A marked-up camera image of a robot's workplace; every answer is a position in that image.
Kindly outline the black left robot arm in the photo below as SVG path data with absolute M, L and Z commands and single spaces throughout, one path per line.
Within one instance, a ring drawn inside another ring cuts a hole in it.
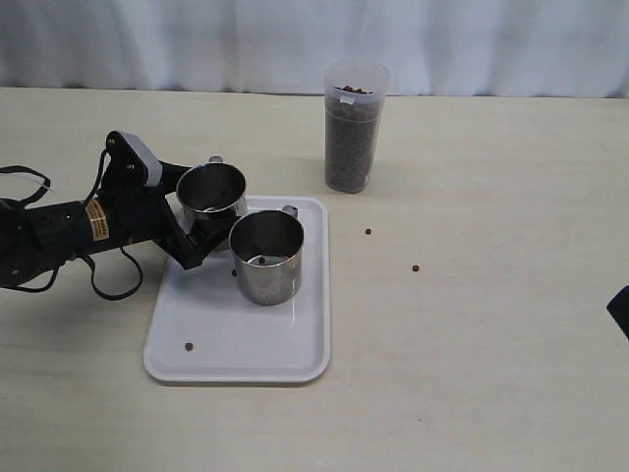
M 84 201 L 37 206 L 43 193 L 1 202 L 1 285 L 29 291 L 29 282 L 66 262 L 151 241 L 182 268 L 200 266 L 236 222 L 198 221 L 184 231 L 166 197 L 185 167 L 169 164 L 154 186 L 135 164 L 101 162 L 98 188 Z

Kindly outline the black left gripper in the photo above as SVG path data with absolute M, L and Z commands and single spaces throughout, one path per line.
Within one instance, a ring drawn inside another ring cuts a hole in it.
M 166 197 L 190 166 L 159 161 L 158 187 L 101 191 L 83 209 L 83 254 L 152 241 L 184 270 L 198 267 L 228 238 L 230 220 L 196 221 L 186 234 Z

